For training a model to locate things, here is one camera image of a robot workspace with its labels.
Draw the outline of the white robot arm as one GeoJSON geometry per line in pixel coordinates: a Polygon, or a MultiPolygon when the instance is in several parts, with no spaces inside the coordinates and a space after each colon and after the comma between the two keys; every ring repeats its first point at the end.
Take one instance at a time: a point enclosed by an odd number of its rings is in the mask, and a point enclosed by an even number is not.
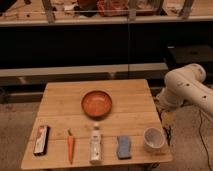
{"type": "Polygon", "coordinates": [[[159,105],[171,110],[188,100],[213,118],[213,89],[203,84],[205,69],[196,63],[169,71],[164,77],[165,87],[158,94],[159,105]]]}

